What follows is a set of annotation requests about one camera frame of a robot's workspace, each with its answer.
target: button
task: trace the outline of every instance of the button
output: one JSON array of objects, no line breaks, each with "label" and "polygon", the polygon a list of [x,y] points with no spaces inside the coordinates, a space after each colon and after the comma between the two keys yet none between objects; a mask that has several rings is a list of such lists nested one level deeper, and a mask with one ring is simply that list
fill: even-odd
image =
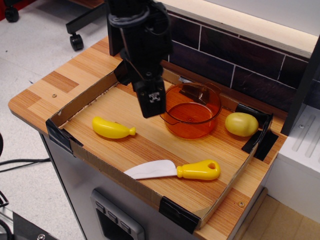
[{"label": "button", "polygon": [[115,215],[113,215],[111,212],[108,211],[108,216],[112,222],[114,222],[115,224],[118,224],[118,218]]},{"label": "button", "polygon": [[106,210],[104,208],[104,206],[102,206],[100,203],[98,203],[97,201],[95,202],[96,208],[100,211],[103,212],[104,214],[106,213]]},{"label": "button", "polygon": [[131,234],[131,230],[130,230],[130,227],[128,227],[126,224],[124,224],[123,222],[121,222],[121,228],[123,229],[123,230],[125,230],[125,232],[127,233],[127,234]]}]

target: chair wheel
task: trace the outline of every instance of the chair wheel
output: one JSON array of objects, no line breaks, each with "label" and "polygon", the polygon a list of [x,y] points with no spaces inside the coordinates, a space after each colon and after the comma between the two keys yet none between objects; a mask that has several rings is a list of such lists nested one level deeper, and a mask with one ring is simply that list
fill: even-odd
[{"label": "chair wheel", "polygon": [[12,22],[12,23],[17,22],[19,19],[18,10],[14,7],[8,7],[7,9],[5,9],[4,16],[8,22]]},{"label": "chair wheel", "polygon": [[81,50],[84,48],[84,41],[82,40],[81,36],[79,34],[73,34],[70,36],[70,43],[73,48],[73,50]]}]

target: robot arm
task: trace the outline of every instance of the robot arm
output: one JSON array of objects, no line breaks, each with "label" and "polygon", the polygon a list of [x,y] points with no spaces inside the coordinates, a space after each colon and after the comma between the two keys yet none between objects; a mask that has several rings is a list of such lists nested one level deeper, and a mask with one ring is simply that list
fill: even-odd
[{"label": "robot arm", "polygon": [[120,29],[124,49],[118,77],[132,83],[145,118],[166,110],[162,59],[172,52],[170,20],[165,6],[153,0],[106,0],[109,24]]}]

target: transparent orange pot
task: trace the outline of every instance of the transparent orange pot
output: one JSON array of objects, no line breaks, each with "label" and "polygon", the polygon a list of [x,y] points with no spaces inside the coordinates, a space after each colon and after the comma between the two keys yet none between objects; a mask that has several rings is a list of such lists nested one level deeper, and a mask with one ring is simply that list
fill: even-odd
[{"label": "transparent orange pot", "polygon": [[212,83],[182,83],[166,91],[166,111],[161,114],[166,127],[185,139],[210,133],[222,109],[220,90]]}]

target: yellow banana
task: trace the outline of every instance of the yellow banana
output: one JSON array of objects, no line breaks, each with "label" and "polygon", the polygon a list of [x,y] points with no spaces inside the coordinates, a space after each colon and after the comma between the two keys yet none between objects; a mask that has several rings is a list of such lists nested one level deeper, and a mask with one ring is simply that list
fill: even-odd
[{"label": "yellow banana", "polygon": [[92,128],[97,134],[109,139],[121,139],[128,135],[136,134],[135,127],[128,128],[119,123],[107,121],[99,116],[93,118]]}]

